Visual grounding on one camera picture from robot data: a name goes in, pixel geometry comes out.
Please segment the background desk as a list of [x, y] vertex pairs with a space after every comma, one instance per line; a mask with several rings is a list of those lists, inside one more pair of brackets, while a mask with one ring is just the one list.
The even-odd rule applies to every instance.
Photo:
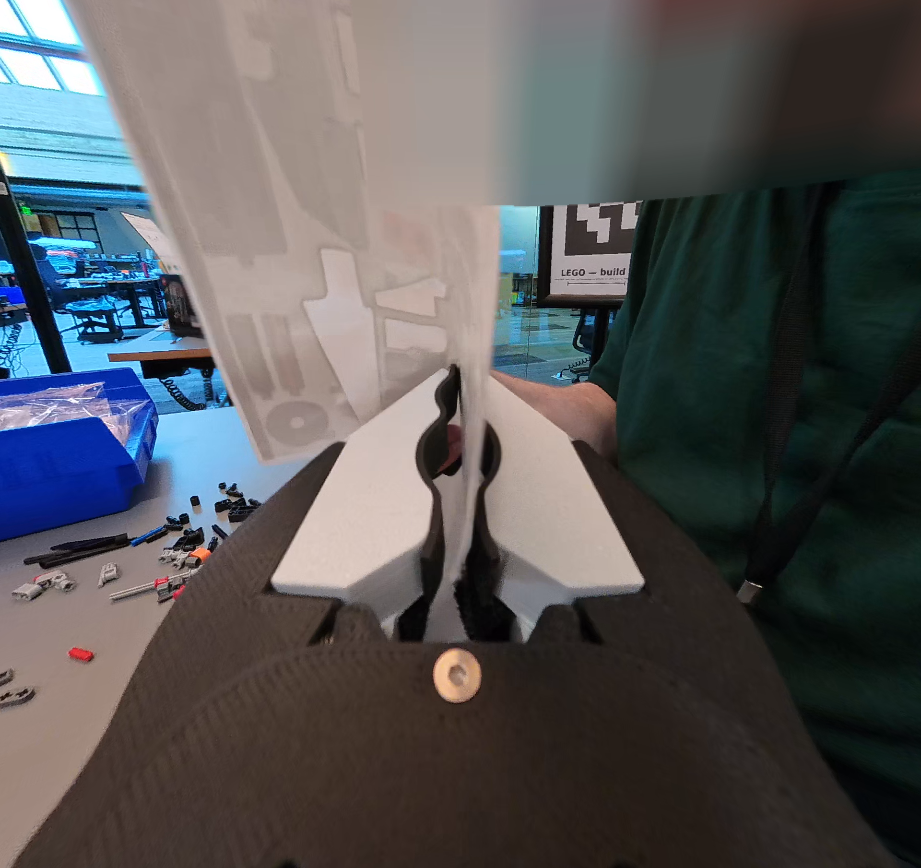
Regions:
[[189, 371], [213, 371], [215, 363], [201, 336], [179, 336], [157, 328], [118, 344], [108, 354], [110, 364], [138, 363], [144, 379], [178, 379]]

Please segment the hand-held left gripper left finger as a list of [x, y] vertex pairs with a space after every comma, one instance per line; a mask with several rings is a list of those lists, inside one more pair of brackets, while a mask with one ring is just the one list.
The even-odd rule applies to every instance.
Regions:
[[397, 639], [424, 638], [445, 560], [434, 478], [459, 393], [458, 367], [438, 369], [348, 438], [271, 577], [277, 593], [366, 606]]

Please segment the clear plastic bags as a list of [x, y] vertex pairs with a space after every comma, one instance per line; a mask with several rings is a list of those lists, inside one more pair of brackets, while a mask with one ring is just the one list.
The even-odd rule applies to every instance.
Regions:
[[1, 396], [1, 430], [96, 418], [126, 446], [132, 423], [147, 406], [145, 398], [106, 394], [101, 381], [8, 393]]

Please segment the dark cardboard box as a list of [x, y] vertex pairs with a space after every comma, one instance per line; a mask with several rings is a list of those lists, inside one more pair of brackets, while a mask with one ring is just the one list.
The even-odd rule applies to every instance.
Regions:
[[177, 337], [204, 339], [201, 322], [195, 312], [189, 291], [180, 275], [163, 274], [159, 278], [162, 288], [167, 325]]

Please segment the black office chair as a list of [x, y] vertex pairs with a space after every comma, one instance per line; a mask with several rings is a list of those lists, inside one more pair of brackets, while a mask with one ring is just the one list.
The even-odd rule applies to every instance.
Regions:
[[573, 383], [586, 380], [601, 359], [611, 325], [616, 317], [614, 308], [582, 309], [573, 336], [573, 348], [586, 355], [579, 365], [570, 368]]

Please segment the person in green shirt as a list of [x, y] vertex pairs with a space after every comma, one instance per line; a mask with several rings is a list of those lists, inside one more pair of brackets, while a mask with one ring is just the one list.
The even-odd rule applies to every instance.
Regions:
[[[773, 524], [849, 453], [895, 371], [919, 365], [919, 168], [642, 204], [626, 302], [590, 380], [616, 402], [617, 462], [737, 590], [759, 543], [777, 319], [807, 244], [796, 414]], [[832, 483], [749, 607], [824, 759], [919, 866], [919, 385]]]

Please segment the person's right forearm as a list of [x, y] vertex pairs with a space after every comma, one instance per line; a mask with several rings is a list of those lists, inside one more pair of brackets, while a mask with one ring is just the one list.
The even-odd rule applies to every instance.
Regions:
[[617, 456], [617, 405], [605, 390], [584, 381], [569, 387], [553, 387], [524, 380], [493, 369], [491, 376], [507, 390], [571, 440], [580, 440], [600, 455], [615, 461]]

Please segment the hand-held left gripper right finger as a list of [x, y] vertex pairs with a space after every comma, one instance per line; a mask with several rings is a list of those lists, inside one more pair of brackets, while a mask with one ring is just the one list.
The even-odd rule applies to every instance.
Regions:
[[575, 442], [492, 377], [468, 553], [468, 637], [526, 640], [551, 606], [645, 581]]

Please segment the black metal post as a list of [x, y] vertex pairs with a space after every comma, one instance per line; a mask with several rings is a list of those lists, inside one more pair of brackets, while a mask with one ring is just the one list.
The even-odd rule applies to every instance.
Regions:
[[1, 234], [48, 370], [52, 374], [69, 373], [72, 367], [4, 169], [1, 170]]

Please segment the blue plastic bin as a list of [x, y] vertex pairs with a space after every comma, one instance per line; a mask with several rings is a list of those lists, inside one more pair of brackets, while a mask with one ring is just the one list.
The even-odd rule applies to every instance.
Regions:
[[134, 370], [96, 369], [3, 380], [1, 393], [101, 381], [105, 393], [145, 398], [126, 446], [97, 418], [1, 433], [1, 538], [12, 539], [126, 510], [144, 483], [158, 416]]

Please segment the lego sticker sheet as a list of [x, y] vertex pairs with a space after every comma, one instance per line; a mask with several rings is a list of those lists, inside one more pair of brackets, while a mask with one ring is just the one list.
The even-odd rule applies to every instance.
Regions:
[[424, 0], [64, 0], [265, 461], [458, 367], [483, 443], [496, 206], [448, 205], [410, 127]]

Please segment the scattered small lego pieces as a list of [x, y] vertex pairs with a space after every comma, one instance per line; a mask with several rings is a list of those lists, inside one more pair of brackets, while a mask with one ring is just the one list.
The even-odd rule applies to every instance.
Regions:
[[68, 594], [76, 586], [66, 570], [68, 565], [82, 560], [106, 558], [122, 549], [154, 544], [171, 535], [175, 536], [175, 540], [163, 547], [156, 559], [158, 565], [168, 567], [166, 575], [139, 586], [116, 591], [110, 594], [109, 599], [115, 603], [153, 594], [159, 604], [164, 604], [177, 598], [191, 577], [217, 548], [229, 539], [231, 529], [246, 522], [262, 505], [258, 499], [246, 497], [236, 485], [227, 486], [221, 483], [219, 491], [222, 499], [214, 504], [213, 510], [217, 516], [224, 519], [224, 522], [211, 525], [209, 540], [205, 539], [203, 526], [194, 527], [190, 515], [184, 513], [167, 516], [163, 524], [134, 537], [121, 533], [60, 543], [43, 554], [24, 559], [24, 566], [33, 575], [11, 592], [12, 599], [17, 602], [34, 602], [54, 590]]

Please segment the framed black and white sign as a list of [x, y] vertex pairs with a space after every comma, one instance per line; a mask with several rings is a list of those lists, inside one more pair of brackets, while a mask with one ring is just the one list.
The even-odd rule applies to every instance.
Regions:
[[541, 206], [536, 304], [592, 308], [625, 298], [640, 206]]

